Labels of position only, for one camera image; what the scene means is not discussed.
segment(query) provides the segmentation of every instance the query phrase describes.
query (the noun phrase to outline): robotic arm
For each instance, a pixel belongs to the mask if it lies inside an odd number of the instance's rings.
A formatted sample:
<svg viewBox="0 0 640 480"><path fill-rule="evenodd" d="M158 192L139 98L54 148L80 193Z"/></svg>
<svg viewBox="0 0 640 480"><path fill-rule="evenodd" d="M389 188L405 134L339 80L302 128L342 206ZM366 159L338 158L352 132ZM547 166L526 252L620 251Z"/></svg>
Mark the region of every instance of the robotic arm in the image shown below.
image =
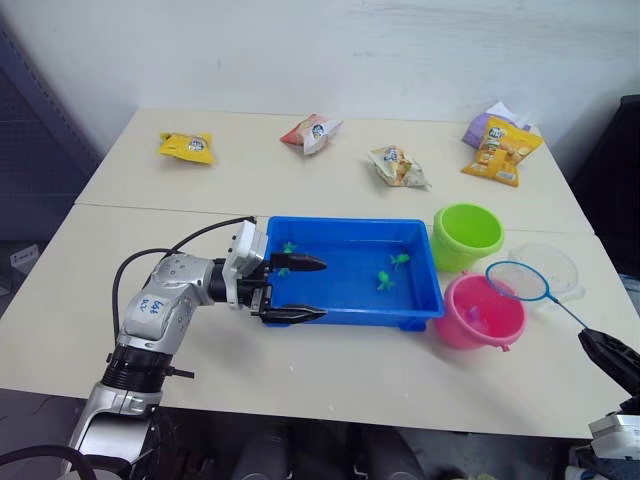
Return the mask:
<svg viewBox="0 0 640 480"><path fill-rule="evenodd" d="M145 440L165 377L194 377L171 366L171 361L197 307L215 302L227 302L234 309L248 306L265 323L285 324L326 313L307 305L271 307L271 271L313 271L326 264L308 255L283 253L273 253L266 261L266 246L266 235L244 221L226 259L173 254L156 265L126 308L115 350L76 425L72 448L89 456L97 468L132 473L131 466L147 453Z"/></svg>

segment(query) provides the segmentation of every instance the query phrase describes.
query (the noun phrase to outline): white wall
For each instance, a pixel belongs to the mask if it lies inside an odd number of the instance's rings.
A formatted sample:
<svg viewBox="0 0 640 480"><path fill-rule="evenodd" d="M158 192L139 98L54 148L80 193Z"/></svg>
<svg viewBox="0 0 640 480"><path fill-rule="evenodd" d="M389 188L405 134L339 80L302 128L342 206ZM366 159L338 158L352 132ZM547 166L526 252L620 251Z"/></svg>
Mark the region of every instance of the white wall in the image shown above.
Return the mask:
<svg viewBox="0 0 640 480"><path fill-rule="evenodd" d="M640 92L638 0L0 0L100 153L137 106L534 112L565 174Z"/></svg>

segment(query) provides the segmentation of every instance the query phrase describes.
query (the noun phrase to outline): black cable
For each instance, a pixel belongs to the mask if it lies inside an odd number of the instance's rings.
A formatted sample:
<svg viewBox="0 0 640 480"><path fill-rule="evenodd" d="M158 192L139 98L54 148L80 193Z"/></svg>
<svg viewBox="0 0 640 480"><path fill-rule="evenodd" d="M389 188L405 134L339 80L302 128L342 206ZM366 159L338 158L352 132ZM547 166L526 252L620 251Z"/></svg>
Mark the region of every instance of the black cable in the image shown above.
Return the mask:
<svg viewBox="0 0 640 480"><path fill-rule="evenodd" d="M97 480L89 460L79 451L63 445L36 445L0 455L0 467L32 457L63 458L73 465L82 480Z"/></svg>
<svg viewBox="0 0 640 480"><path fill-rule="evenodd" d="M216 228L220 228L220 227L226 227L227 225L233 225L234 223L242 223L245 220L256 224L257 220L256 217L254 216L249 216L249 217L239 217L239 218L234 218L231 220L225 220L224 222L218 222L218 223L214 223L213 225L209 225L208 227L204 227L200 230L198 230L197 232L192 233L191 235L189 235L187 238L185 238L184 240L176 243L172 250L179 250L180 248L182 248L185 244L189 243L191 240L193 240L196 237L199 237L200 235L202 235L203 233L207 233L210 232L211 230L215 230Z"/></svg>
<svg viewBox="0 0 640 480"><path fill-rule="evenodd" d="M142 257L144 255L149 255L150 253L166 253L168 255L172 255L174 253L180 253L176 249L173 248L149 248L147 250L141 250L139 252L134 253L129 256L124 262L120 264L118 270L116 271L116 276L113 278L113 287L111 288L111 312L113 315L113 339L117 343L118 342L118 334L120 333L120 315L118 313L118 288L120 287L120 279L122 278L122 273L124 269L127 268L131 262L133 262L136 258Z"/></svg>

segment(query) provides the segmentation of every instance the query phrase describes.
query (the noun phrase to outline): chip bag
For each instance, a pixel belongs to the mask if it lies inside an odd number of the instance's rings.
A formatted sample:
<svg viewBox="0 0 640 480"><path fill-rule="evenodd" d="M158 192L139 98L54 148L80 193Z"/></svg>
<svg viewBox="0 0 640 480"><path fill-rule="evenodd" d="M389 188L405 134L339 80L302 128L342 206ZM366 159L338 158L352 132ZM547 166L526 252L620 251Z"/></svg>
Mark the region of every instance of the chip bag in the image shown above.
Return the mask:
<svg viewBox="0 0 640 480"><path fill-rule="evenodd" d="M181 160L197 163L213 163L215 158L211 152L211 135L185 135L182 133L161 133L162 145L158 153L170 155Z"/></svg>
<svg viewBox="0 0 640 480"><path fill-rule="evenodd" d="M371 150L369 158L376 166L378 175L392 187L431 186L418 162L396 145Z"/></svg>
<svg viewBox="0 0 640 480"><path fill-rule="evenodd" d="M542 137L520 130L505 120L489 117L476 159L462 171L517 187L516 165L543 141Z"/></svg>
<svg viewBox="0 0 640 480"><path fill-rule="evenodd" d="M302 152L305 155L311 155L322 150L329 143L329 139L338 133L341 125L342 120L331 120L316 114L309 115L284 134L280 141L292 145L303 145Z"/></svg>

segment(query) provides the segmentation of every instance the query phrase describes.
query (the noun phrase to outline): pink bucket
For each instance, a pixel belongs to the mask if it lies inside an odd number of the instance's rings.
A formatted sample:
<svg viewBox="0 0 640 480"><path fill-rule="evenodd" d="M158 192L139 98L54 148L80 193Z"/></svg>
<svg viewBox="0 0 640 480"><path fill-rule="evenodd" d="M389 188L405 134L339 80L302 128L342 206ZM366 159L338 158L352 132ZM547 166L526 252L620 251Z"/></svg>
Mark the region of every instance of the pink bucket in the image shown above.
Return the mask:
<svg viewBox="0 0 640 480"><path fill-rule="evenodd" d="M527 323L522 302L501 295L481 274L465 274L444 294L445 316L435 320L442 340L454 348L472 350L484 345L509 351Z"/></svg>

